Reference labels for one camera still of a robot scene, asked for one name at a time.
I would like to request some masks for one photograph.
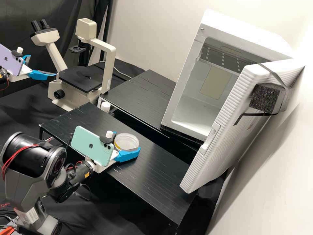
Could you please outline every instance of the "black cable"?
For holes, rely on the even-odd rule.
[[[8,212],[8,213],[14,213],[14,214],[16,214],[14,210],[0,209],[0,212],[2,212],[2,211],[3,211],[3,212]]]
[[[59,221],[62,222],[62,223],[66,223],[67,225],[70,225],[70,226],[72,226],[72,227],[85,228],[84,226],[81,226],[81,225],[78,225],[78,224],[73,224],[73,223],[71,223],[71,222],[68,222],[68,221],[65,221],[65,220],[63,220],[63,219],[60,219],[60,218],[58,218],[58,217],[56,217],[56,216],[54,216],[54,218],[57,219],[57,220],[59,220]]]
[[[0,217],[4,217],[4,218],[6,218],[7,220],[9,220],[9,221],[11,221],[11,222],[13,222],[13,223],[16,224],[16,221],[15,221],[14,219],[12,219],[11,217],[7,216],[7,215],[1,215],[1,214],[0,214]]]
[[[65,166],[65,170],[67,171],[67,169],[72,166],[71,170],[73,170],[73,174],[68,174],[72,179],[76,176],[76,167],[74,164],[69,163]]]
[[[63,225],[65,225],[70,231],[72,231],[73,233],[76,234],[76,231],[74,231],[68,224],[66,224],[66,223],[64,223],[64,222],[62,222],[62,221],[61,221],[61,223],[62,223]]]
[[[91,200],[92,200],[92,194],[91,194],[91,190],[90,190],[89,186],[88,186],[87,184],[81,184],[81,186],[84,186],[85,188],[88,189],[88,191],[89,191],[89,197],[90,197],[90,201],[91,201]]]
[[[71,135],[69,136],[69,140],[68,140],[67,145],[65,146],[65,150],[67,150],[67,148],[68,148],[69,144],[71,143],[72,138],[73,138],[73,135],[74,135],[74,133],[71,133]]]

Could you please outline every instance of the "red wire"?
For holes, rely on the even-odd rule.
[[[37,146],[39,146],[39,145],[34,144],[34,145],[22,147],[22,148],[20,148],[19,150],[17,150],[17,151],[4,163],[4,165],[2,166],[2,179],[3,179],[3,180],[5,179],[4,176],[5,176],[5,174],[6,174],[7,168],[9,167],[9,165],[11,164],[11,162],[14,160],[14,158],[15,158],[20,152],[22,152],[22,151],[25,150],[25,149],[29,149],[29,148],[37,147]]]
[[[7,89],[8,87],[9,87],[9,79],[7,79],[7,87],[6,88],[3,88],[3,89],[0,89],[0,91],[3,91],[3,90],[5,90],[5,89]]]

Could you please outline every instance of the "phone holder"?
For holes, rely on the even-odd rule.
[[[111,154],[109,163],[106,166],[102,165],[96,159],[92,159],[89,156],[84,155],[84,153],[81,153],[85,156],[86,161],[92,161],[95,164],[94,171],[97,173],[101,173],[102,171],[109,168],[116,162],[122,163],[135,159],[136,157],[138,157],[141,150],[141,148],[139,147],[139,140],[132,134],[128,133],[117,134],[116,132],[113,131],[107,131],[106,134],[100,136],[99,139],[104,144],[105,147],[114,146],[114,150]]]

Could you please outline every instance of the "cable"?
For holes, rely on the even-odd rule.
[[[9,221],[11,221],[11,222],[16,224],[16,221],[14,219],[12,219],[11,217],[7,216],[7,215],[0,215],[0,217],[7,218]]]
[[[32,148],[32,147],[38,147],[38,144],[34,144],[34,145],[30,145],[30,146],[25,146],[20,148],[19,150],[17,150],[2,166],[2,179],[5,180],[5,174],[6,174],[6,170],[7,168],[10,166],[11,162],[14,160],[14,158],[23,150]]]
[[[69,140],[68,140],[67,145],[65,146],[65,150],[67,150],[67,148],[68,148],[69,144],[71,143],[72,138],[73,138],[73,135],[74,135],[74,133],[71,133],[71,135],[69,136]]]
[[[131,76],[128,76],[127,74],[125,74],[125,73],[122,73],[121,71],[119,71],[116,67],[113,67],[118,73],[120,73],[120,74],[122,74],[122,75],[124,75],[124,76],[126,76],[126,77],[129,77],[130,79],[132,79],[132,77]]]
[[[130,79],[132,79],[132,77],[131,76],[128,76],[127,74],[125,74],[125,73],[122,73],[121,71],[119,71],[115,66],[113,66],[113,68],[118,72],[118,73],[120,73],[120,74],[122,74],[122,75],[124,75],[124,76],[126,76],[126,77],[128,77],[128,78],[130,78]]]
[[[84,226],[81,226],[81,225],[78,225],[78,224],[74,224],[74,223],[71,223],[71,222],[67,222],[67,221],[65,221],[65,220],[62,220],[62,219],[56,217],[56,216],[54,216],[54,218],[57,219],[57,220],[59,220],[59,221],[62,222],[62,223],[68,224],[68,225],[70,225],[70,226],[72,226],[72,227],[85,228]]]
[[[7,89],[9,87],[10,83],[9,83],[9,79],[7,79],[7,86],[6,88],[0,89],[0,91],[4,91],[5,89]]]
[[[91,190],[90,190],[89,186],[88,186],[87,184],[80,184],[80,186],[84,186],[85,188],[88,189],[88,191],[89,191],[89,196],[90,196],[90,201],[91,201],[91,200],[92,200],[92,194],[91,194]]]
[[[61,221],[61,223],[62,223],[63,225],[65,225],[71,232],[76,233],[76,231],[73,230],[67,223],[62,222],[62,221]]]

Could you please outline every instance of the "black cloth backdrop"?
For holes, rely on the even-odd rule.
[[[93,19],[95,12],[97,25],[101,26],[107,4],[106,0],[0,0],[0,43],[10,50],[24,49],[24,55],[32,55],[30,68],[56,72],[45,47],[35,46],[30,39],[34,32],[32,20],[46,19],[50,27],[57,28],[60,39],[55,43],[68,67],[78,64],[78,55],[68,50],[78,44],[75,36],[76,21],[79,18]],[[0,91],[0,97],[11,94],[38,83],[32,79],[10,83],[8,89]]]

